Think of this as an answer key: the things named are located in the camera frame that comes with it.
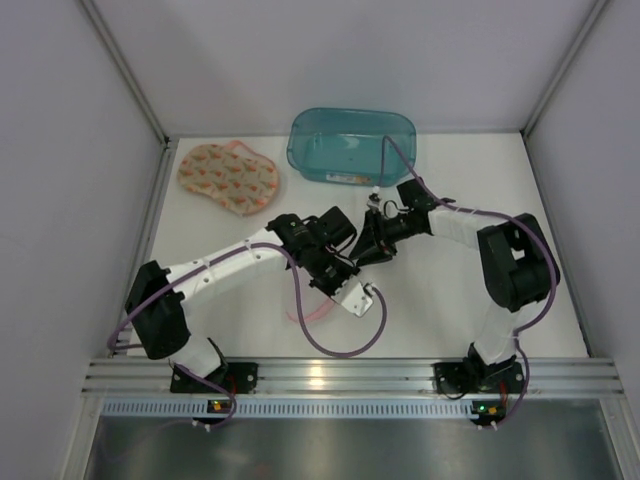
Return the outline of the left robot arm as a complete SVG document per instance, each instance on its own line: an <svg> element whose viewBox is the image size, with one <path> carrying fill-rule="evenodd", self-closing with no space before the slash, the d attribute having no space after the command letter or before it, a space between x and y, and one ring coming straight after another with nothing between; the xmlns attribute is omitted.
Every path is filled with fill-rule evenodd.
<svg viewBox="0 0 640 480"><path fill-rule="evenodd" d="M334 250L355 233L338 207L306 219L282 214L254 235L206 257L169 267L156 261L143 264L125 303L141 349L150 360L169 359L210 379L224 370L224 360L212 340L190 331L188 320L196 306L259 275L285 269L303 269L311 287L363 316L372 300L358 278L359 269Z"/></svg>

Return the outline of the small white mesh laundry bag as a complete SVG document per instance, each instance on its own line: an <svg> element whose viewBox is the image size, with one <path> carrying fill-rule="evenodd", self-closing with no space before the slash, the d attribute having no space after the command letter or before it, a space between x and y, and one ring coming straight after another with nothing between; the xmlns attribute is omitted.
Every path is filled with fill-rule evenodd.
<svg viewBox="0 0 640 480"><path fill-rule="evenodd" d="M305 323L322 320L331 312L334 306L335 306L335 303L331 299L327 299L314 311L312 311L311 313L305 314L303 316L303 320ZM297 315L294 315L293 313L290 313L288 311L286 311L285 314L286 314L286 318L289 321L296 322L296 323L299 322L299 318Z"/></svg>

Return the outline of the floral pink laundry bag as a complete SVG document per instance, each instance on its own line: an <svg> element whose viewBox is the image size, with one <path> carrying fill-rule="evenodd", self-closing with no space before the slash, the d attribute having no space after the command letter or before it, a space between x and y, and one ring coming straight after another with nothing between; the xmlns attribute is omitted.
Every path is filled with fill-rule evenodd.
<svg viewBox="0 0 640 480"><path fill-rule="evenodd" d="M176 178L185 190L238 216L266 208L280 184L275 163L239 140L192 148L180 161Z"/></svg>

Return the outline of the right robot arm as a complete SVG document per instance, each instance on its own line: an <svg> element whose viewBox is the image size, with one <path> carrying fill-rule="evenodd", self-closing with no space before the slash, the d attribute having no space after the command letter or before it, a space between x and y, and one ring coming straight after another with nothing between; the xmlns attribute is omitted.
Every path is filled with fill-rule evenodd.
<svg viewBox="0 0 640 480"><path fill-rule="evenodd" d="M480 335L461 361L460 378L478 386L515 368L519 333L550 309L560 280L557 263L535 216L456 207L437 199L422 181L397 186L403 208L388 216L369 198L363 229L349 258L358 266L384 263L396 244L417 235L445 238L479 253L491 304Z"/></svg>

